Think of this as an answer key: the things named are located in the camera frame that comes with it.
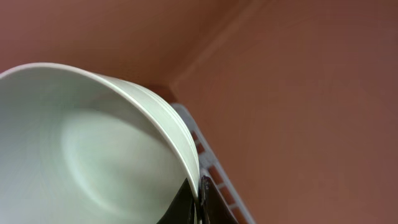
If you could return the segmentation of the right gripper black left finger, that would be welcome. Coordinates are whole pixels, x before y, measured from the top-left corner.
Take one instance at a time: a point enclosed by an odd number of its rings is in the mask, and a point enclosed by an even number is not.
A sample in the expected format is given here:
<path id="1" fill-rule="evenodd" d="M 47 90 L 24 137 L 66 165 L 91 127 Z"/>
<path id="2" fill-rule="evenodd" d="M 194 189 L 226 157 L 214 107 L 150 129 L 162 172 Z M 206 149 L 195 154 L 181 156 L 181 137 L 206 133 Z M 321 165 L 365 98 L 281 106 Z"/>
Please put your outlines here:
<path id="1" fill-rule="evenodd" d="M 188 182 L 185 179 L 166 213 L 157 224 L 194 224 L 195 202 Z"/>

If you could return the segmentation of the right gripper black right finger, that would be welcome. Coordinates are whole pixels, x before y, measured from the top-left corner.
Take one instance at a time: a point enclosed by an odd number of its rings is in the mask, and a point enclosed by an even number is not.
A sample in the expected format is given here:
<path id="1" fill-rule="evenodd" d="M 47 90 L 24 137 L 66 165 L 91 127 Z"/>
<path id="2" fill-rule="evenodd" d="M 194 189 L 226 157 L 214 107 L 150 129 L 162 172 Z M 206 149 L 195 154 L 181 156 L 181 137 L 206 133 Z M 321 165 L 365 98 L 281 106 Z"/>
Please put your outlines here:
<path id="1" fill-rule="evenodd" d="M 201 177 L 199 193 L 202 224 L 238 224 L 210 177 Z"/>

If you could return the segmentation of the green bowl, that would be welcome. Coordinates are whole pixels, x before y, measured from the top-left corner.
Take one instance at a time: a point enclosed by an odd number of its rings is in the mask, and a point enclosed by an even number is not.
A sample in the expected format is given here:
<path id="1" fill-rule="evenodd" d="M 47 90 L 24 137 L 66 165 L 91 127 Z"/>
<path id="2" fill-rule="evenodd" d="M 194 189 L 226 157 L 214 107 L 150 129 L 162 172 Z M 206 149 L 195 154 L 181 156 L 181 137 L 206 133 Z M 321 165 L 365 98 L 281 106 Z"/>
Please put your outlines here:
<path id="1" fill-rule="evenodd" d="M 57 63 L 1 74 L 2 223 L 157 223 L 198 154 L 178 113 L 135 83 Z"/>

